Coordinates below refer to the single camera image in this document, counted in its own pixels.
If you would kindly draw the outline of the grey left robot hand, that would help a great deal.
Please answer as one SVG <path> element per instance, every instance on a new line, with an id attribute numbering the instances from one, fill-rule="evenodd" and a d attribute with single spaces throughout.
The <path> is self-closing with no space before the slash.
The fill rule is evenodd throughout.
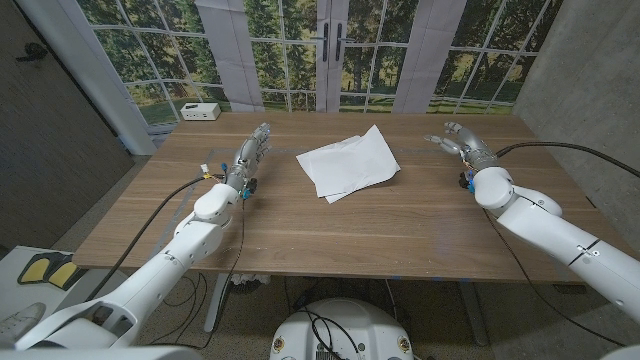
<path id="1" fill-rule="evenodd" d="M 258 165 L 271 149 L 270 124 L 262 123 L 245 140 L 234 156 L 225 184 L 241 191 L 257 172 Z"/>

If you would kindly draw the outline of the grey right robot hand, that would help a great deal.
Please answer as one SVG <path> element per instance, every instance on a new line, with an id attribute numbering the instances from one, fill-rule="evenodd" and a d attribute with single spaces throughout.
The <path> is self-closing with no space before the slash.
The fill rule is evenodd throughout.
<path id="1" fill-rule="evenodd" d="M 437 144 L 446 153 L 458 156 L 475 170 L 499 166 L 496 154 L 470 129 L 456 122 L 446 122 L 444 129 L 447 134 L 456 135 L 458 141 L 436 135 L 425 135 L 424 139 Z"/>

